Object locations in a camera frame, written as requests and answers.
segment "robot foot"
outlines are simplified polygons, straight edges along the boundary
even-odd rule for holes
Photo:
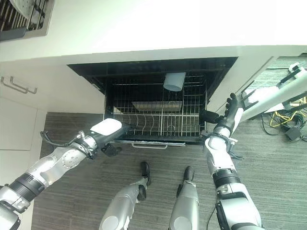
[[[178,196],[180,195],[180,192],[181,192],[181,190],[182,190],[184,181],[193,181],[194,175],[195,175],[194,169],[193,169],[191,166],[188,166],[188,167],[186,168],[186,170],[184,171],[184,174],[183,174],[183,181],[182,181],[182,183],[179,184],[179,186],[178,186],[176,197],[178,197]]]
[[[145,161],[141,162],[141,172],[142,172],[142,177],[145,177],[148,179],[148,182],[146,183],[146,185],[149,186],[152,183],[152,180],[150,178],[149,164]]]

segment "wire rack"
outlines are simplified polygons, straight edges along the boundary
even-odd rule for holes
[[[17,29],[26,26],[28,31],[38,30],[43,26],[48,0],[36,0],[32,6],[29,19],[23,17],[11,4],[9,0],[0,0],[0,31]]]
[[[113,83],[113,117],[132,127],[127,136],[199,137],[205,77],[187,76],[180,92],[164,89],[162,79],[157,79],[149,83],[117,78]]]

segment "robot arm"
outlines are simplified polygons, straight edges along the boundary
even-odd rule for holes
[[[92,158],[98,149],[104,148],[112,139],[126,132],[125,127],[114,119],[106,119],[82,131],[67,144],[59,145],[51,154],[41,158],[10,185],[0,189],[0,229],[16,230],[20,220],[15,212],[23,213],[31,201],[44,189],[60,179],[68,170],[75,168],[85,158]],[[47,142],[51,140],[45,133]]]
[[[262,230],[260,214],[228,154],[236,142],[230,136],[243,109],[233,93],[227,102],[224,119],[216,125],[203,148],[216,187],[218,221],[223,230]]]

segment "metal drawer handle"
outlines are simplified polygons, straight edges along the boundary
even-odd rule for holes
[[[33,93],[33,94],[36,94],[36,93],[37,93],[37,88],[35,88],[34,91],[31,91],[31,90],[29,90],[29,88],[25,88],[25,87],[22,87],[22,86],[20,86],[20,85],[17,85],[16,83],[14,83],[14,77],[13,77],[13,76],[11,76],[11,78],[10,78],[10,83],[11,83],[12,85],[14,85],[14,86],[16,86],[16,87],[18,87],[18,88],[21,88],[21,89],[23,89],[23,90],[26,90],[26,91],[28,91],[28,92],[30,92],[30,93]]]
[[[23,88],[23,89],[25,90],[25,91],[23,91],[23,90],[17,89],[17,88],[15,88],[15,87],[12,87],[12,86],[10,86],[10,85],[4,83],[4,77],[1,77],[1,84],[5,85],[6,87],[9,87],[9,88],[11,88],[11,89],[13,89],[13,90],[16,90],[16,91],[18,91],[18,92],[22,92],[22,93],[24,93],[24,94],[27,94],[27,93],[29,92],[29,88]]]
[[[138,146],[138,145],[135,145],[134,143],[131,143],[132,147],[134,148],[139,148],[139,149],[154,149],[154,150],[165,150],[168,145],[165,145],[165,146],[146,146],[146,145],[142,145],[142,146]]]

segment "white cup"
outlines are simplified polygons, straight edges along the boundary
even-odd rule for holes
[[[163,87],[170,91],[181,91],[186,73],[167,73]]]

